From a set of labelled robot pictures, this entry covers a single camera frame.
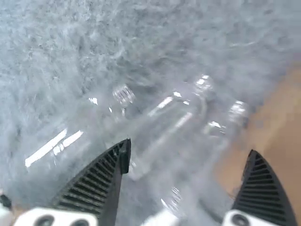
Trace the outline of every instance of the gray shaggy rug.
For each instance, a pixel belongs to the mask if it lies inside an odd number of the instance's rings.
[[[300,11],[299,0],[2,0],[0,187],[36,204],[30,186],[14,189],[23,174],[16,165],[41,129],[90,92],[125,82],[151,97],[205,73],[225,106],[260,105],[300,59]],[[157,211],[146,184],[125,179],[118,225]]]

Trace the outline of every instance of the clear plastic bottle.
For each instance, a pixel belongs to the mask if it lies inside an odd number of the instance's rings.
[[[134,101],[126,85],[107,94],[94,92],[36,134],[23,136],[23,145],[3,178],[3,190],[26,208],[47,204],[65,183],[109,148],[108,134],[127,121],[124,112]]]
[[[179,158],[171,165],[166,166],[166,170],[157,178],[160,188],[155,189],[155,196],[158,194],[163,196],[161,198],[163,209],[149,217],[146,222],[163,225],[162,215],[167,215],[172,222],[169,225],[175,226],[186,217],[187,211],[197,208],[198,190],[202,186],[200,182],[210,175],[221,152],[225,150],[226,145],[230,144],[233,135],[244,126],[249,113],[246,103],[236,101],[225,116],[219,120],[210,121],[199,135],[202,137],[199,140],[202,143],[199,144],[202,147],[201,152],[209,153],[206,158],[202,159],[196,154],[200,150],[196,150],[196,152],[190,152],[191,157],[187,161]]]
[[[143,115],[129,132],[133,150],[129,175],[138,180],[147,174],[163,152],[164,145],[185,128],[201,122],[207,114],[207,105],[214,98],[214,85],[208,75],[195,79],[194,83],[183,82],[163,100]]]

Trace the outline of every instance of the empty bottle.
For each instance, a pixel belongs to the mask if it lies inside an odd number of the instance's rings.
[[[166,151],[164,145],[175,134],[200,124],[207,105],[214,98],[214,86],[208,75],[183,82],[168,92],[163,100],[143,115],[131,131],[133,142],[129,175],[138,180],[148,173],[157,158]]]

